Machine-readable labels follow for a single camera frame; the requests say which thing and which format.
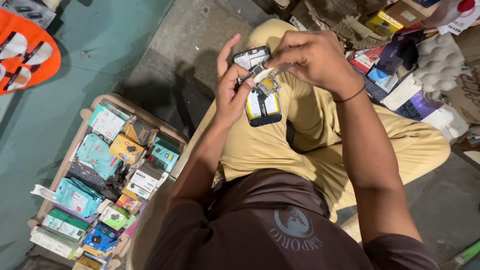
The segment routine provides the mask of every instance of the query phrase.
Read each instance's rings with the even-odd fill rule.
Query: floor
[[[215,59],[224,42],[275,17],[259,2],[176,0],[122,94],[191,136],[214,98]],[[457,154],[405,189],[412,217],[439,263],[480,238],[480,172]],[[344,209],[338,223],[355,212]],[[479,263],[477,256],[466,269]]]

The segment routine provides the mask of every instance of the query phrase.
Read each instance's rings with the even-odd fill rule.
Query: hand
[[[227,58],[232,47],[239,40],[240,34],[236,34],[227,41],[216,59],[218,79],[215,93],[216,113],[214,121],[216,124],[225,127],[232,127],[240,119],[245,110],[245,100],[253,87],[253,81],[249,78],[238,87],[238,91],[235,91],[238,85],[237,78],[245,77],[249,73],[248,70],[236,63],[232,64],[230,68],[228,67]]]
[[[295,63],[288,71],[299,80],[323,88],[335,99],[345,100],[363,87],[362,77],[345,59],[333,31],[287,31],[277,53],[265,67]]]

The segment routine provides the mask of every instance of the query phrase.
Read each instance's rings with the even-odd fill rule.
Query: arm
[[[246,69],[237,64],[228,68],[227,57],[239,40],[240,34],[236,34],[226,42],[218,55],[216,113],[199,146],[173,185],[167,201],[169,211],[184,203],[198,204],[204,208],[208,205],[223,146],[232,125],[243,114],[245,99],[253,86],[252,79],[248,79],[235,91],[237,78],[248,74]]]
[[[287,31],[278,51],[267,67],[296,63],[289,72],[329,91],[335,101],[349,99],[364,86],[331,31]],[[345,170],[357,199],[364,243],[387,234],[421,241],[408,211],[395,152],[366,91],[338,102],[336,109]]]

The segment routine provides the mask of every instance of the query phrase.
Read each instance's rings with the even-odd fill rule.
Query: wrist
[[[362,76],[355,73],[348,76],[341,85],[330,91],[330,93],[334,100],[346,100],[361,91],[364,86],[365,82]]]
[[[217,114],[215,114],[212,118],[211,124],[210,124],[210,129],[215,129],[219,131],[227,131],[229,132],[230,129],[232,128],[234,123],[230,123],[229,121],[226,121],[225,119],[222,119],[218,117]]]

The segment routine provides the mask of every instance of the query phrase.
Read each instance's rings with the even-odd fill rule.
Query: person
[[[446,160],[442,134],[372,105],[333,32],[280,20],[254,29],[249,46],[270,47],[265,67],[295,63],[276,77],[283,118],[250,127],[253,83],[236,91],[248,71],[227,63],[239,40],[218,56],[215,116],[173,185],[145,269],[438,269],[403,184]],[[355,204],[363,248],[333,223]]]

